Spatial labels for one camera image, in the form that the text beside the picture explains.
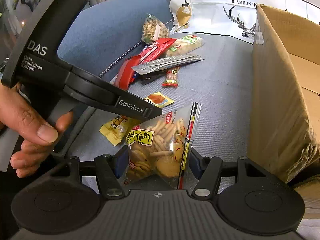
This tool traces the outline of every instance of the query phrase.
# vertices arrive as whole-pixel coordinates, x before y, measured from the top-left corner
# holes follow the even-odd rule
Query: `small red snack packet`
[[[140,53],[140,63],[157,59],[167,48],[175,43],[177,39],[160,38]]]
[[[167,71],[166,81],[162,83],[163,87],[178,87],[178,67],[171,68]]]
[[[123,62],[114,84],[116,87],[119,87],[123,90],[128,90],[130,81],[132,79],[132,76],[134,75],[134,70],[131,67],[138,65],[140,59],[141,56],[136,55],[128,58],[127,60],[125,60],[125,62]]]

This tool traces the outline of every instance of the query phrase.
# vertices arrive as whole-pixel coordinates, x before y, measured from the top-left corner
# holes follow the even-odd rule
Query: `silver bolt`
[[[207,197],[210,195],[210,190],[206,189],[206,188],[198,188],[195,191],[195,194],[199,197]]]
[[[110,197],[119,197],[122,194],[122,190],[118,188],[110,188],[107,190],[107,194]]]

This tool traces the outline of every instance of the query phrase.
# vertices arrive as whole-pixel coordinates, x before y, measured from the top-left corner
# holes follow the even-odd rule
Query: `yellow snack package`
[[[125,116],[117,116],[100,128],[102,133],[113,146],[118,145],[122,138],[140,121]]]
[[[164,96],[160,92],[153,93],[150,96],[148,96],[147,98],[145,98],[144,100],[149,103],[153,103],[155,106],[157,106],[159,108],[164,108],[165,106],[168,106],[168,105],[174,103],[174,101],[172,99]]]

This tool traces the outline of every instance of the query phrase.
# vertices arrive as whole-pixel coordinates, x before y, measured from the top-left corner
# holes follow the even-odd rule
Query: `red oval label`
[[[171,122],[171,118],[172,112],[167,113],[167,115],[165,116],[165,122],[168,124],[169,122]]]

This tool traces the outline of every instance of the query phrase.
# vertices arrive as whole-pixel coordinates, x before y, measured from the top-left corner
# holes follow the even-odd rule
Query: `silver wrapper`
[[[146,63],[132,67],[132,69],[140,75],[144,75],[153,71],[163,70],[187,63],[203,60],[199,55],[185,54],[172,57],[164,57],[152,60]]]

